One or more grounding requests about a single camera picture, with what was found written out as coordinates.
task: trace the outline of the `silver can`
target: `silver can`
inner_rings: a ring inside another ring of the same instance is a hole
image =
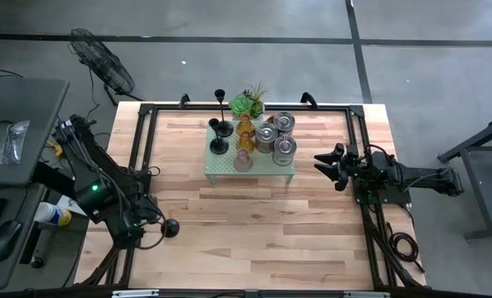
[[[297,144],[293,137],[282,135],[273,143],[273,162],[279,166],[288,166],[294,161]]]
[[[273,151],[273,141],[277,139],[277,128],[271,123],[263,123],[255,130],[255,147],[261,153]]]
[[[273,125],[275,125],[280,134],[284,133],[291,136],[296,125],[296,119],[289,112],[280,112],[273,118]]]

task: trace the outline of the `electric fan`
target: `electric fan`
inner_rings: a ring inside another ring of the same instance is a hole
[[[102,42],[98,41],[91,32],[83,28],[71,30],[70,43],[79,57],[80,63],[88,66],[104,82],[104,90],[114,106],[118,104],[113,100],[108,87],[118,95],[126,95],[132,99],[143,101],[130,94],[135,83],[119,58]]]

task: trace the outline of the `black candlestick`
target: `black candlestick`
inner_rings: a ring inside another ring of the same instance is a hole
[[[224,154],[228,151],[229,144],[222,137],[219,137],[219,124],[220,121],[217,118],[212,118],[209,121],[209,125],[215,131],[216,137],[210,143],[210,150],[216,155]]]
[[[222,114],[222,121],[219,123],[218,135],[221,137],[229,137],[233,133],[233,124],[230,121],[224,120],[224,108],[222,107],[222,102],[224,101],[225,91],[222,89],[217,89],[215,91],[216,100],[220,103],[220,113]]]

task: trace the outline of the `concrete floor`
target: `concrete floor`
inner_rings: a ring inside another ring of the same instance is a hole
[[[492,40],[490,0],[353,3],[361,38]],[[78,26],[110,35],[351,37],[343,0],[0,0],[0,31],[68,33]],[[84,115],[93,107],[88,70],[67,44],[0,41],[1,69],[71,82],[61,117]],[[296,102],[308,91],[323,103],[362,103],[353,46],[107,46],[136,81],[134,94],[148,100],[179,100],[183,93],[191,100],[208,100],[217,88],[231,94],[262,80],[270,87],[267,101]],[[398,157],[405,164],[439,166],[438,153],[492,120],[492,47],[364,46],[363,54],[373,102],[387,105]],[[115,108],[98,79],[95,83],[101,106],[93,114],[99,122],[94,131],[109,132]],[[451,164],[464,178],[462,196],[411,190],[427,282],[440,290],[492,295],[492,239],[464,240],[464,233],[484,225],[463,165]],[[17,277],[21,281],[13,289],[61,286],[72,263],[68,256],[75,254],[59,245],[43,273],[53,276],[50,281],[23,273],[28,278]]]

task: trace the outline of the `wooden tabletop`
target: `wooden tabletop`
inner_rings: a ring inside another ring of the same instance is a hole
[[[108,153],[121,166],[128,164],[140,104],[121,102],[118,107]],[[364,112],[370,142],[394,154],[385,106],[364,105]],[[334,184],[313,167],[315,154],[332,151],[337,142],[349,143],[345,116],[293,114],[296,175],[285,187],[283,177],[223,177],[216,185],[210,184],[204,176],[205,127],[219,113],[159,113],[150,165],[158,166],[161,174],[152,179],[151,192],[166,216],[180,222],[181,230],[152,250],[136,250],[132,288],[372,288],[362,216],[352,189],[335,191]],[[415,236],[404,210],[385,205],[384,213],[394,231]],[[145,246],[161,236],[157,226],[147,231],[142,240]],[[111,243],[103,224],[89,226],[75,282],[89,276]],[[383,255],[378,252],[377,256],[386,281]],[[414,264],[403,265],[425,283]]]

